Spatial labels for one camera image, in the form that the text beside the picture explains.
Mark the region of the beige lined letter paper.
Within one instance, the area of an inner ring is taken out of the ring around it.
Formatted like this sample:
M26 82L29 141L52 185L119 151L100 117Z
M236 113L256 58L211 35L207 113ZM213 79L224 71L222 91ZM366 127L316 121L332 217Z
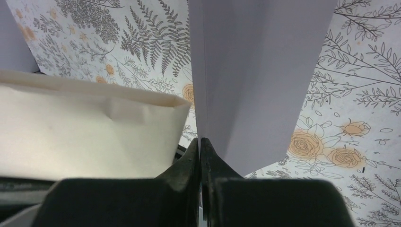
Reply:
M173 162L191 103L42 74L0 73L0 174L153 178Z

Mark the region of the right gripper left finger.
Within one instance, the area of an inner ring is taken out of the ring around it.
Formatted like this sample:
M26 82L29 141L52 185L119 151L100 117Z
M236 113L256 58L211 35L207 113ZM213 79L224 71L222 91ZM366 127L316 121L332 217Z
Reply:
M34 227L195 227L200 160L194 139L153 179L64 179L46 195Z

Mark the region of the grey lavender envelope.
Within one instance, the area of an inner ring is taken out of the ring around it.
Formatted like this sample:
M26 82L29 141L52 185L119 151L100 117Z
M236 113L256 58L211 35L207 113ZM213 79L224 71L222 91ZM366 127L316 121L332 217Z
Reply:
M197 134L240 175L285 157L336 4L189 1Z

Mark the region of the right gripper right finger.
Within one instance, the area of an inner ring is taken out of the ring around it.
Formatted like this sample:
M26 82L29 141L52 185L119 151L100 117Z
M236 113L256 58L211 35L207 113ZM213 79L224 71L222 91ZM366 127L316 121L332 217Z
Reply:
M328 181L247 179L201 139L203 218L209 227L351 227L344 199Z

